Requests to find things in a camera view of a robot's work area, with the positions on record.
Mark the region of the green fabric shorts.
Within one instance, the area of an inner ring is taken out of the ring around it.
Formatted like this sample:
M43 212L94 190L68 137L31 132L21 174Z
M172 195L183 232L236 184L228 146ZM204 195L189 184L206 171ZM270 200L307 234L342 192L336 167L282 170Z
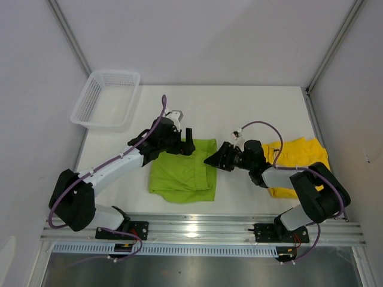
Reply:
M192 155L163 152L151 165L148 191L170 203L214 201L217 171L204 163L217 151L215 139L195 139Z

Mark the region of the yellow fabric shorts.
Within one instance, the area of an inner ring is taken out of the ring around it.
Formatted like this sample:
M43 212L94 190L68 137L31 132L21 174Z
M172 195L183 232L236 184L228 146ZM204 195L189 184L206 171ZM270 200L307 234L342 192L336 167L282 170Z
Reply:
M280 142L262 144L266 161L273 163L279 153ZM277 159L277 165L285 167L310 166L316 162L323 163L330 170L329 156L318 139L307 140L298 138L284 142L282 153ZM268 188L271 197L275 199L298 199L296 192L289 188Z

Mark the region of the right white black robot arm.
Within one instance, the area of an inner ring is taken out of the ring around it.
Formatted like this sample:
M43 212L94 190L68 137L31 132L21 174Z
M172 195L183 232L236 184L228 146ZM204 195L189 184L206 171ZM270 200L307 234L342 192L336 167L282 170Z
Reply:
M294 190L300 204L277 216L273 223L274 236L283 242L301 227L343 214L351 203L346 189L323 163L308 167L274 166L266 161L257 140L246 141L243 149L224 142L204 163L228 172L236 167L244 169L252 183L262 188Z

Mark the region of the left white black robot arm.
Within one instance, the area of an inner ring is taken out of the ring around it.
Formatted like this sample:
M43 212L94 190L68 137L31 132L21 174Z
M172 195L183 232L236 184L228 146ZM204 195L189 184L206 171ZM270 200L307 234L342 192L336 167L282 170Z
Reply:
M58 177L48 207L50 228L81 231L87 227L108 229L116 239L130 231L129 216L116 206L106 207L96 197L123 175L144 167L163 152L190 156L196 147L191 128L181 130L177 119L158 117L115 156L82 172L64 170Z

